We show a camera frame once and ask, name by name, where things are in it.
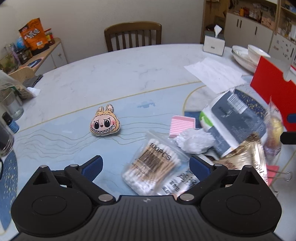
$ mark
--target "small blue bottle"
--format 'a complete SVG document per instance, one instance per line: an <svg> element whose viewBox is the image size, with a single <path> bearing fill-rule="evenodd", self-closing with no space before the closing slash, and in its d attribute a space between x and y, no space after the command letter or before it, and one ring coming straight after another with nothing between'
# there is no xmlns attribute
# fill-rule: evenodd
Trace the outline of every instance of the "small blue bottle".
<svg viewBox="0 0 296 241"><path fill-rule="evenodd" d="M17 133L17 131L20 129L18 124L13 120L13 118L7 112L3 113L2 119L6 122L6 124L12 130L13 133Z"/></svg>

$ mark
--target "chair backrest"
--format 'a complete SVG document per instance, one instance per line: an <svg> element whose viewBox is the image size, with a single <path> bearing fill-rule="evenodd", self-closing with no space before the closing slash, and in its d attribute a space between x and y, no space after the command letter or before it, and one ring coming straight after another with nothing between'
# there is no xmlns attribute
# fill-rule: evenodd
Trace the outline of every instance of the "chair backrest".
<svg viewBox="0 0 296 241"><path fill-rule="evenodd" d="M138 34L142 35L142 46L145 46L145 30L148 30L149 45L152 45L151 30L156 30L156 44L161 44L162 26L159 23L139 21L139 22L130 22L130 23L119 23L106 28L104 33L105 33L105 40L106 40L108 52L113 51L111 35L115 35L117 50L120 50L119 39L118 39L119 34L121 34L122 36L123 48L126 49L125 33L128 33L130 48L133 47L132 37L131 37L132 32L135 32L135 35L136 35L136 47L139 47Z"/></svg>

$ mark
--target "gold line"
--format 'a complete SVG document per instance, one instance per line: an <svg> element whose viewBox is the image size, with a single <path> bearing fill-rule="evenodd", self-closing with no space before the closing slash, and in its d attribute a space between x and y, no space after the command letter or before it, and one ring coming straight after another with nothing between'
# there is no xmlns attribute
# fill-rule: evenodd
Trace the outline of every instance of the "gold line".
<svg viewBox="0 0 296 241"><path fill-rule="evenodd" d="M185 106L186 106L186 103L187 103L187 100L189 99L189 97L190 97L190 96L191 96L196 90L198 90L198 89L200 89L200 88L203 88L203 87L205 87L205 85L202 85L202 86L196 88L195 90L191 91L190 94L186 97L186 99L185 99L185 101L184 101L184 104L183 104L183 110L182 110L183 115L185 115Z"/></svg>
<svg viewBox="0 0 296 241"><path fill-rule="evenodd" d="M284 165L284 167L283 167L283 169L281 170L281 172L283 172L283 171L285 170L285 168L289 165L289 163L291 162L291 160L293 159L293 157L294 157L295 154L296 154L296 150L293 152L291 158L290 158L289 161L286 163L286 165ZM275 181L276 181L277 179L278 179L278 178L274 178L274 179L272 180L272 183L271 183L270 186L272 186L272 185L275 183Z"/></svg>
<svg viewBox="0 0 296 241"><path fill-rule="evenodd" d="M66 113L66 114L63 114L63 115L59 115L59 116L54 117L54 118L51 118L51 119L49 119L49 120L46 120L46 121L40 122L40 123L38 123L38 124L36 124L36 125L33 125L33 126L30 126L30 127L26 128L26 129L20 130L19 133L22 132L22 131L25 131L25 130L27 130L27 129L29 129L29 128L32 128L32 127L38 126L38 125L40 125L40 124L46 123L46 122L48 122L48 121L52 121L52 120L57 119L57 118L59 118L59 117L62 117L62 116L65 116L65 115L69 115L69 114L75 113L75 112L80 111L80 110L85 110L85 109L88 109L88 108L92 108L92 107L97 106L97 105L100 105L100 104L105 104L105 103L108 103L108 102L112 102L112 101L116 101L116 100L124 99L124 98L127 98L127 97L132 97L132 96L136 96L136 95L140 95L140 94L146 94L146 93L150 93L150 92L154 92L154 91L158 91L158 90L164 90L164 89L169 89L169 88L178 87L178 86L183 86L183 85L190 85L190 84L195 84L195 83L200 83L200 82L201 82L201 81L195 81L195 82L190 82L190 83L184 83L184 84L179 84L179 85L173 85L173 86L168 86L168 87L163 87L163 88L159 88L159 89L155 89L155 90L144 91L144 92L141 92L141 93L128 95L128 96L124 96L124 97L116 98L116 99L113 99L113 100L104 101L104 102L101 102L101 103L98 103L98 104L94 104L94 105L91 105L91 106L88 106L88 107L84 107L84 108L81 108L81 109L78 109L78 110L74 110L74 111L72 111L72 112L69 112L69 113Z"/></svg>

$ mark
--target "cartoon face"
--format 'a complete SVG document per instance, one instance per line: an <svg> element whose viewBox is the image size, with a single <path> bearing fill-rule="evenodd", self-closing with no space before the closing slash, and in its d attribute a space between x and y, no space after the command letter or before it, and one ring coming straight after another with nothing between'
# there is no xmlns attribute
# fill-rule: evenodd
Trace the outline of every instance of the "cartoon face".
<svg viewBox="0 0 296 241"><path fill-rule="evenodd" d="M116 115L113 113L114 108L111 104L104 107L100 107L96 116L91 121L90 131L96 136L106 136L119 131L120 122Z"/></svg>

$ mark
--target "marble tabletop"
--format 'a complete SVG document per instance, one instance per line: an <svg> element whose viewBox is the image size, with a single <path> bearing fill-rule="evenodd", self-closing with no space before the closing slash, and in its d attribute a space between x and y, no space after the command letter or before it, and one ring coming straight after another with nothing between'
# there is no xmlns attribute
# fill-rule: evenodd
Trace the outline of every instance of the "marble tabletop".
<svg viewBox="0 0 296 241"><path fill-rule="evenodd" d="M17 121L20 130L106 101L193 83L198 79L185 65L211 57L243 69L225 47L222 57L203 52L199 44L153 45L114 51L83 59L44 74L35 88L40 94L24 103L24 114Z"/></svg>
<svg viewBox="0 0 296 241"><path fill-rule="evenodd" d="M131 160L145 139L145 131L158 128L159 132L168 135L173 115L181 115L185 108L196 107L191 105L196 100L200 105L204 103L199 92L194 90L206 91L207 87L184 66L206 57L240 71L248 83L251 81L252 74L234 60L230 48L226 47L220 57L203 52L202 45L197 44L154 45L114 51L44 74L35 86L41 90L40 94L24 103L24 114L17 120L20 131L15 135L14 146L18 170L15 195L41 164L59 170L72 163L81 165L98 153L105 162L103 172L94 182L102 184L102 188L114 196L133 195L127 187L117 187L122 185L122 166ZM123 128L116 137L107 137L103 141L91 135L89 121L99 105L108 103L114 104ZM116 147L111 155L105 153L104 145L107 143ZM122 163L114 163L116 156L112 155L116 155L116 152L124 156ZM287 157L282 155L286 161L280 164L281 169L286 166L294 168L291 167L294 162L288 161L294 154L294 149L291 149L287 151ZM121 166L113 170L115 164ZM289 200L286 195L290 193L296 196L294 182L291 185L280 181L277 183L275 188L281 190L280 198L285 196L280 202L290 210L291 202L286 202ZM285 228L295 221L294 212L289 215L287 210L283 208L280 230L276 230L276 233L285 241L294 241L294 231ZM11 239L16 233L13 224L6 232L1 231L0 226L1 241Z"/></svg>

